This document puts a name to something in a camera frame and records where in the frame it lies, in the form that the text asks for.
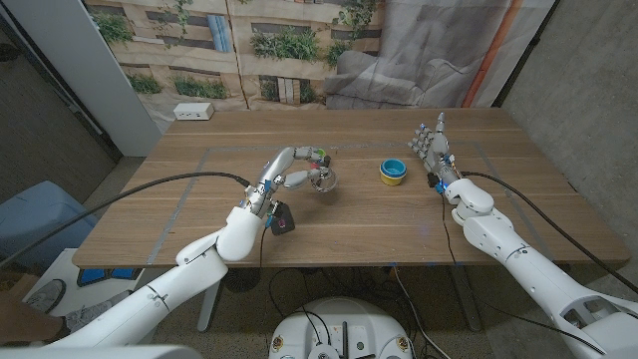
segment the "small object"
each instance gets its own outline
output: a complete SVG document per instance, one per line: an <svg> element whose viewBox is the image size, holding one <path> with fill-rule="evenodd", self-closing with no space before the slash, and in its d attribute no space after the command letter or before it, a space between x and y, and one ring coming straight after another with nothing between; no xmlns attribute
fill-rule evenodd
<svg viewBox="0 0 638 359"><path fill-rule="evenodd" d="M330 156L326 156L326 152L325 151L323 151L322 149L317 149L317 150L315 150L315 154L323 157L324 167L329 167L330 166ZM310 168L311 169L319 169L320 167L321 167L321 165L319 165L319 164L310 164Z"/></svg>
<svg viewBox="0 0 638 359"><path fill-rule="evenodd" d="M281 235L295 228L295 221L292 218L292 212L288 204L281 202L274 213L272 213L272 221L270 222L270 230L272 234Z"/></svg>
<svg viewBox="0 0 638 359"><path fill-rule="evenodd" d="M410 348L410 343L408 342L408 339L405 337L401 337L401 338L397 338L397 346L399 347L399 349L401 349L401 351L406 351Z"/></svg>
<svg viewBox="0 0 638 359"><path fill-rule="evenodd" d="M272 339L272 350L274 350L275 353L278 352L282 346L283 346L283 338L281 336L278 336Z"/></svg>
<svg viewBox="0 0 638 359"><path fill-rule="evenodd" d="M430 188L434 188L437 184L439 184L440 180L437 175L433 173L428 173L428 185Z"/></svg>
<svg viewBox="0 0 638 359"><path fill-rule="evenodd" d="M53 279L27 299L27 304L32 308L48 314L62 300L67 291L67 283L62 279Z"/></svg>
<svg viewBox="0 0 638 359"><path fill-rule="evenodd" d="M311 179L312 186L320 192L327 192L337 186L339 178L332 169L328 169L326 174L321 175L319 179Z"/></svg>
<svg viewBox="0 0 638 359"><path fill-rule="evenodd" d="M183 103L173 112L178 120L209 120L215 110L211 103Z"/></svg>
<svg viewBox="0 0 638 359"><path fill-rule="evenodd" d="M387 159L381 163L381 181L387 185L397 185L406 176L406 164L397 159Z"/></svg>
<svg viewBox="0 0 638 359"><path fill-rule="evenodd" d="M435 190L438 194L442 194L444 191L446 191L446 188L443 186L442 182L439 182L435 185Z"/></svg>

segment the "black cable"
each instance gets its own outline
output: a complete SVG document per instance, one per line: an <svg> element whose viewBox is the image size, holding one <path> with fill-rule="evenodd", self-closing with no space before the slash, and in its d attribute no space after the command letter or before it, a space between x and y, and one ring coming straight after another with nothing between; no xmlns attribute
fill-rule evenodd
<svg viewBox="0 0 638 359"><path fill-rule="evenodd" d="M452 252L452 245L450 244L450 233L448 232L448 225L446 224L446 198L441 193L441 199L443 200L443 227L446 229L446 235L448 236L448 249L450 250L450 254L452 255L452 261L457 265L457 259L455 258L455 254Z"/></svg>
<svg viewBox="0 0 638 359"><path fill-rule="evenodd" d="M133 189L129 189L127 191L124 191L124 192L112 197L111 199L108 199L108 200L96 205L95 207L93 207L91 209L88 209L88 210L76 215L75 217L67 220L66 222L58 225L57 227L53 228L52 230L50 230L49 232L44 234L38 240L35 240L35 241L25 245L22 249L20 249L17 252L11 254L9 257L7 257L2 262L0 262L0 269L4 268L5 266L7 266L11 262L13 262L16 258L21 256L25 252L33 249L34 247L36 247L37 245L41 244L45 240L51 238L52 236L58 234L59 232L63 231L64 229L68 228L69 226L71 226L75 222L79 221L80 219L82 219L82 218L84 218L84 217L86 217L88 215L93 214L94 212L106 207L107 205L112 204L113 202L116 202L116 201L118 201L118 200L120 200L120 199L122 199L122 198L124 198L126 196L129 196L129 195L131 195L133 193L139 192L140 190L147 189L147 188L152 187L154 185L158 185L158 184L165 183L165 182L172 181L172 180L182 180L182 179L189 179L189 178L196 178L196 177L226 177L226 178L238 181L244 187L248 187L250 185L250 182L248 180L243 179L243 178L241 178L239 176L231 175L231 174L227 174L227 173L218 173L218 172L201 172L201 173L192 173L192 174L181 174L181 175L175 175L175 176L170 176L170 177L166 177L166 178L163 178L163 179L156 179L156 180L150 181L148 183L139 185L139 186L137 186L137 187L135 187Z"/></svg>
<svg viewBox="0 0 638 359"><path fill-rule="evenodd" d="M497 182L498 184L504 186L505 188L511 190L512 192L516 193L522 200L524 200L527 204L529 204L529 206L532 207L536 211L536 213L538 213L543 219L545 219L545 221L547 223L549 223L549 225L551 225L560 234L562 234L562 236L564 236L567 240L569 240L569 242L571 242L571 244L575 245L576 248L578 248L581 252L585 253L585 255L587 255L591 260L593 260L601 268L605 269L609 274L611 274L614 277L616 277L616 279L620 280L623 284L625 284L627 287L629 287L629 289L633 290L636 294L638 294L638 286L634 285L627 278L625 278L624 276L620 275L620 273L618 273L617 271L615 271L614 269L609 267L602 260L598 259L598 257L596 257L589 250L587 250L587 248L582 246L582 244L580 244L576 239L572 238L571 235L567 234L566 231L564 231L560 226L558 226L558 224L554 223L553 220L551 220L545 213L543 213L543 211L540 210L540 208L538 208L529 198L527 198L518 189L516 189L516 188L512 187L511 185L505 183L503 180L497 179L497 178L492 177L490 175L481 174L481 173L474 173L474 172L461 172L461 174L463 176L465 176L465 177L468 177L468 176L479 176L479 177L482 177L482 178L486 178L488 180L493 180L493 181Z"/></svg>
<svg viewBox="0 0 638 359"><path fill-rule="evenodd" d="M323 324L323 327L326 329L326 333L328 333L328 345L332 345L332 341L330 340L330 331L328 331L328 326L326 325L326 322L319 315L311 312L310 310L306 310L305 312L306 314L313 315L317 317L319 320L321 320L321 324Z"/></svg>
<svg viewBox="0 0 638 359"><path fill-rule="evenodd" d="M268 229L268 227L264 226L263 231L261 232L261 244L259 244L259 274L261 274L261 260L263 259L263 237L266 235L266 229Z"/></svg>
<svg viewBox="0 0 638 359"><path fill-rule="evenodd" d="M279 315L281 315L282 318L285 317L285 315L283 315L283 312L281 311L281 309L279 309L279 306L277 305L277 303L275 302L275 298L272 295L272 282L274 281L274 279L277 277L277 275L279 275L280 273L289 270L289 269L297 269L297 268L283 268L281 270L279 270L278 272L275 273L275 275L272 276L272 278L270 278L270 282L268 283L268 295L270 296L270 301L272 302L272 305L275 307L275 309L277 309L277 312L279 313ZM302 273L300 270L297 270L299 272L299 274L301 274L303 276L303 282L304 285L306 287L306 294L308 296L308 300L310 299L310 291L308 290L308 283L306 282L306 276L304 273ZM321 337L319 336L319 331L317 331L317 328L315 327L315 324L312 322L312 320L310 320L310 316L308 316L308 314L312 314L314 316L316 316L317 318L319 318L319 320L321 320L321 322L323 323L324 327L326 328L326 335L328 335L328 345L332 344L332 340L330 340L330 331L328 330L328 326L326 325L326 322L323 321L323 319L321 319L321 317L319 317L319 315L309 312L306 310L306 307L304 305L301 305L301 309L303 310L303 313L306 314L306 317L308 318L308 321L310 322L310 325L312 325L312 328L315 331L315 334L317 334L317 345L322 344L321 343Z"/></svg>
<svg viewBox="0 0 638 359"><path fill-rule="evenodd" d="M317 334L317 345L323 344L321 342L321 337L319 336L319 332L317 331L317 327L315 326L315 323L313 323L312 320L310 320L310 315L308 315L308 312L306 311L306 307L304 307L302 305L301 309L303 309L304 314L306 314L306 318L308 318L308 321L310 322L310 325L312 325L312 329L314 329L315 330L315 334ZM327 332L326 335L328 335L328 339L330 339L330 332Z"/></svg>
<svg viewBox="0 0 638 359"><path fill-rule="evenodd" d="M448 229L447 229L447 228L446 228L446 235L448 236L448 243L450 243L450 234L448 233ZM452 249L451 249L451 248L450 248L450 254L452 255L452 259L454 259L455 255L452 253ZM576 340L578 340L579 342L581 342L581 343L583 343L583 344L587 345L587 346L588 346L588 347L590 347L591 349L593 349L593 350L595 350L596 352L598 352L600 355L605 355L605 352L604 352L604 351L602 351L602 350L598 349L596 346L594 346L594 345L593 345L593 344L591 344L590 342L588 342L588 341L586 341L586 340L584 340L584 339L582 339L582 338L580 338L580 337L578 337L578 336L576 336L576 335L573 335L573 334L571 334L571 333L567 333L566 331L560 330L560 329L558 329L558 328L554 328L554 327L552 327L552 326L550 326L550 325L543 324L543 323L540 323L540 322L537 322L537 321L534 321L534 320L531 320L531 319L527 319L527 318L524 318L524 317L518 316L518 315L516 315L516 314L512 314L512 313L506 312L506 311L504 311L504 310L502 310L502 309L498 309L498 308L496 308L495 306L493 306L493 305L491 305L491 304L487 303L487 302L486 302L485 300L483 300L482 298L480 298L480 297L479 297L479 296L478 296L478 295L477 295L477 294L476 294L476 293L475 293L475 292L474 292L474 291L470 288L470 285L469 285L468 283L466 283L463 279L461 279L461 283L462 283L462 284L463 284L463 285L464 285L464 286L465 286L465 287L466 287L466 288L470 291L470 293L472 294L472 296L473 296L475 299L477 299L477 300L478 300L480 303L482 303L483 305L485 305L485 306L487 306L487 307L491 308L492 310L495 310L495 311L497 311L497 312L499 312L499 313L501 313L501 314L508 315L508 316L510 316L510 317L512 317L512 318L516 318L516 319L519 319L519 320L525 321L525 322L527 322L527 323L535 324L535 325L538 325L538 326L540 326L540 327L543 327L543 328L546 328L546 329L549 329L549 330L553 330L553 331L555 331L555 332L557 332L557 333L560 333L560 334L562 334L562 335L566 335L566 336L568 336L568 337L570 337L570 338L576 339Z"/></svg>

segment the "white robotic arm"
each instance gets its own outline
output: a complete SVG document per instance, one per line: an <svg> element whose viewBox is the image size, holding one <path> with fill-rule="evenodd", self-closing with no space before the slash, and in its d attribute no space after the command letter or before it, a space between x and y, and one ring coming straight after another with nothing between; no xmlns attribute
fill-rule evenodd
<svg viewBox="0 0 638 359"><path fill-rule="evenodd" d="M320 191L336 185L336 175L328 169L329 157L313 148L281 150L264 168L257 186L246 189L246 200L226 219L226 227L206 235L182 249L177 266L109 309L81 330L49 347L97 347L136 344L169 313L194 295L215 284L226 274L223 260L240 260L250 252L265 215L271 215L279 202L272 199L283 174L294 160L306 160L317 169L305 177L294 176L296 188L310 180Z"/></svg>
<svg viewBox="0 0 638 359"><path fill-rule="evenodd" d="M563 335L578 358L599 358L602 353L635 347L638 304L580 285L525 242L494 207L491 195L462 179L448 153L444 123L441 114L434 134L422 125L416 131L419 137L408 146L424 160L428 172L437 175L437 190L457 205L452 215L468 242L507 268L556 328L596 348Z"/></svg>

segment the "concrete wall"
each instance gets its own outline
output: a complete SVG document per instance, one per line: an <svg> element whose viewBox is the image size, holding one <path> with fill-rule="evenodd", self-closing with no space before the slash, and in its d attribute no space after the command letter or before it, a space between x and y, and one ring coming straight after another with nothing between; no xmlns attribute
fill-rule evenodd
<svg viewBox="0 0 638 359"><path fill-rule="evenodd" d="M561 1L503 107L633 248L638 5Z"/></svg>
<svg viewBox="0 0 638 359"><path fill-rule="evenodd" d="M633 259L619 272L634 283L638 282L636 24L636 2L561 1L503 104L626 242ZM481 278L496 275L493 272L502 275L501 285L479 284ZM594 265L572 268L569 274L594 290L638 299ZM487 297L493 294L492 303L548 323L529 297L513 288L516 284L502 268L475 270L473 279L483 287L479 291ZM570 356L554 333L515 319L503 321L487 311L482 315L496 358Z"/></svg>

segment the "small bowl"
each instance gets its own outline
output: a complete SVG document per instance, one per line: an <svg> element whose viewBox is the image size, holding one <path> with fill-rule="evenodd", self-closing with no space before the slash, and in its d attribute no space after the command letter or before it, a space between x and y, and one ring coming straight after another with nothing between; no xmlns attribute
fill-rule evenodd
<svg viewBox="0 0 638 359"><path fill-rule="evenodd" d="M406 176L406 164L397 159L387 159L379 167L381 181L387 185L397 185Z"/></svg>

